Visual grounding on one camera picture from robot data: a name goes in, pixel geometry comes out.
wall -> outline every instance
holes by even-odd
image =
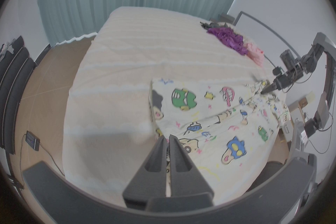
[[[336,43],[336,15],[328,0],[234,0],[228,14],[236,17],[240,11],[245,11],[267,24],[291,44],[301,56],[309,51],[317,32],[325,33]],[[309,115],[313,116],[324,87],[325,63],[326,57],[323,55],[310,80],[304,84],[295,84],[288,92],[287,104],[293,103],[313,90],[316,99],[307,107],[311,111]],[[317,155],[318,173],[329,167],[336,154],[335,127],[331,133],[330,147],[325,154],[317,153],[310,143],[306,147],[307,152]],[[330,132],[318,132],[310,138],[315,147],[322,152],[328,148],[329,139]]]
[[[0,44],[20,35],[33,60],[48,45],[37,0],[6,0],[1,8]]]

purple cloth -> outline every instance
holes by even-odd
[[[243,36],[235,34],[233,29],[226,27],[210,28],[208,33],[214,34],[225,46],[234,49],[241,55],[247,54],[247,49],[243,46]]]

mattress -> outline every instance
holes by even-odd
[[[274,79],[268,61],[258,67],[207,34],[200,21],[154,8],[121,7],[111,13],[69,90],[62,159],[70,183],[125,206],[122,192],[155,144],[149,108],[153,78],[225,84]],[[269,153],[273,144],[268,145]],[[267,158],[225,201],[250,187]],[[214,204],[221,202],[215,195]]]

pink garment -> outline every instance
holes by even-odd
[[[264,52],[253,43],[245,43],[247,49],[247,57],[252,59],[258,66],[263,67]]]

floor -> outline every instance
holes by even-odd
[[[64,173],[62,167],[63,124],[69,89],[93,38],[53,47],[28,81],[16,118],[16,154],[10,156],[14,176],[22,184],[24,182],[20,172],[21,146],[22,171],[43,160],[60,175],[61,172]],[[42,147],[39,151],[34,151],[27,143],[22,144],[23,135],[27,130],[40,139],[41,145],[53,156],[61,172]],[[288,153],[287,143],[281,142],[278,136],[269,160],[284,163]],[[25,188],[22,194],[28,206],[44,223],[54,223],[28,188]]]

